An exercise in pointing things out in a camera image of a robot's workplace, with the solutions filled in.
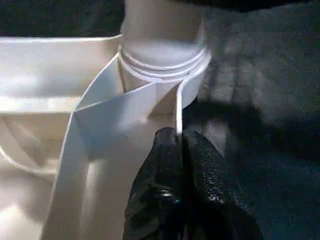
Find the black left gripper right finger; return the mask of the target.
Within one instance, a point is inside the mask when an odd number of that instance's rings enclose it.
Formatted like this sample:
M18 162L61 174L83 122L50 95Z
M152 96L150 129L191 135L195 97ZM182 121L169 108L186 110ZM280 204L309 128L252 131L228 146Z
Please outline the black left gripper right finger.
M195 130L182 134L189 187L191 240L261 240L237 177L214 145Z

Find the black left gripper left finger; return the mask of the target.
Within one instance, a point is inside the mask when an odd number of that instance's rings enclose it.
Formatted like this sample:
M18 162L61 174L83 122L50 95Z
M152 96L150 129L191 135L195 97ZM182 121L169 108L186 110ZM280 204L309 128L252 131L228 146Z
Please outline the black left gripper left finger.
M124 212L125 240L179 240L183 235L184 170L177 132L159 129L132 183Z

